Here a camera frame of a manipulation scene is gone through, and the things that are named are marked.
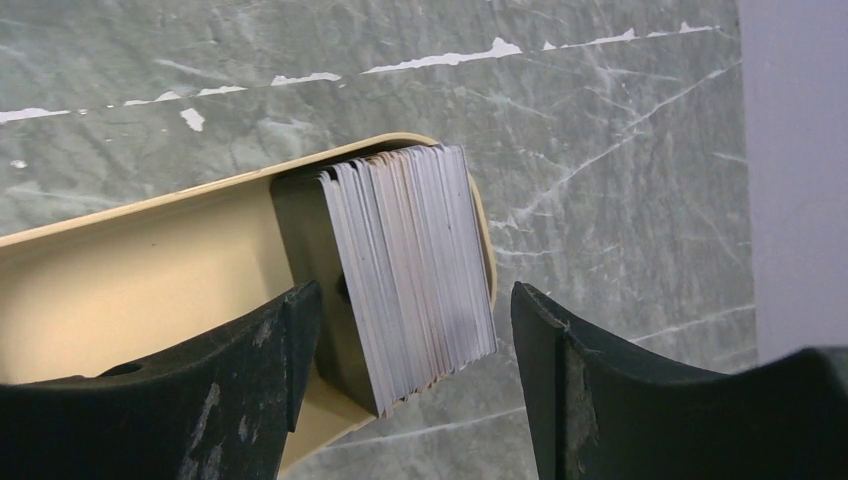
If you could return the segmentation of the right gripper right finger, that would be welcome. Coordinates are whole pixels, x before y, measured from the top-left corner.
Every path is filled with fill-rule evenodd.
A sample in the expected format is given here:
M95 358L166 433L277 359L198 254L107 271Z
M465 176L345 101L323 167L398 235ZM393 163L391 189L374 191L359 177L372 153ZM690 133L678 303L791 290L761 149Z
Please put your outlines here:
M518 282L511 323L542 479L843 479L847 351L736 374L642 348Z

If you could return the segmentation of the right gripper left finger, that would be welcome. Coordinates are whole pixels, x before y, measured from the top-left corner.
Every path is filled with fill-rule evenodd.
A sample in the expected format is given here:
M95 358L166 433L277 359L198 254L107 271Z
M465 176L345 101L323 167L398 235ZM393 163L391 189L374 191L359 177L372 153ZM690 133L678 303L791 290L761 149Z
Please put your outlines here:
M86 378L1 388L5 479L273 479L323 320L314 281Z

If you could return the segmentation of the beige oval card tray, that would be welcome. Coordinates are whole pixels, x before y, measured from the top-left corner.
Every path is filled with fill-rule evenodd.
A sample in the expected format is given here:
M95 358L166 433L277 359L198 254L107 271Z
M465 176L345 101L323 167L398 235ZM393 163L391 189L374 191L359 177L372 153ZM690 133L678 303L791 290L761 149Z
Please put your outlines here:
M289 174L318 177L325 168L355 158L437 144L411 133L383 134L3 237L1 388L99 376L235 320L304 284L292 278L272 180ZM497 274L472 178L471 185L493 313ZM315 355L275 478L383 417L323 380Z

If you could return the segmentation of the stack of white cards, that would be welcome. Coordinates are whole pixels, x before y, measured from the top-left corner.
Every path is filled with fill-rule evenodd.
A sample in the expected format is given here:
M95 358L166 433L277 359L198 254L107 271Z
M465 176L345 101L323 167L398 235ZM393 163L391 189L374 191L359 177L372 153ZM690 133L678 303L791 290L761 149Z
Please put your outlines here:
M317 179L378 416L496 351L463 147L359 157Z

